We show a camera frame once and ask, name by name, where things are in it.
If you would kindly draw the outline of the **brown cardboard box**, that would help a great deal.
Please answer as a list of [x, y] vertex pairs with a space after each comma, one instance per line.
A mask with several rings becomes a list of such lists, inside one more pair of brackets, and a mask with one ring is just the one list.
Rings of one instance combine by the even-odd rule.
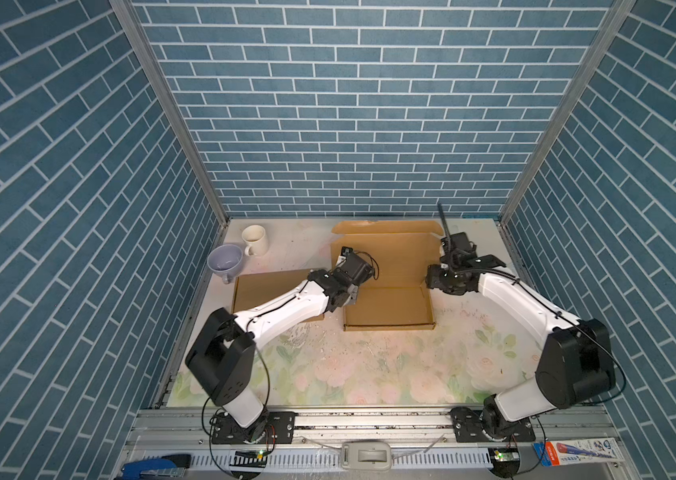
[[306, 307], [298, 305], [295, 297], [311, 273], [310, 269], [276, 271], [241, 275], [236, 280], [231, 312], [252, 311], [263, 306], [260, 313], [246, 314], [237, 323], [245, 331], [252, 331], [261, 325], [296, 325], [301, 322], [321, 321], [324, 314], [316, 314], [315, 305], [307, 302], [314, 315], [305, 316]]
[[374, 259], [380, 273], [363, 283], [356, 302], [343, 308], [346, 331], [432, 330], [428, 267], [440, 259], [441, 225], [433, 220], [343, 221], [330, 246], [336, 260], [343, 247]]

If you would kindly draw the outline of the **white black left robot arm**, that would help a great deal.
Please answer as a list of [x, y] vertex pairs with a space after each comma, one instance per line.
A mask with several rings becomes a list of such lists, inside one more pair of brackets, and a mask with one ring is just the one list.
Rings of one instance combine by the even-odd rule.
[[370, 254], [342, 247], [332, 269], [309, 272], [284, 294], [247, 310], [219, 308], [209, 315], [185, 365], [209, 400], [241, 429], [245, 442], [271, 431], [268, 402], [249, 387], [255, 355], [290, 328], [354, 303], [360, 286], [379, 273]]

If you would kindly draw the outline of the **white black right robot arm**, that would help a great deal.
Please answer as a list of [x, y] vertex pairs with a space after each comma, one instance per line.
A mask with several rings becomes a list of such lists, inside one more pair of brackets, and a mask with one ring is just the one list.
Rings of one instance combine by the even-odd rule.
[[610, 332], [599, 320], [583, 320], [528, 287], [506, 265], [480, 257], [456, 270], [428, 267], [426, 286], [449, 295], [474, 292], [494, 301], [542, 348], [534, 375], [483, 402], [481, 435], [504, 441], [534, 438], [530, 418], [564, 410], [613, 389], [618, 397], [628, 377], [612, 353]]

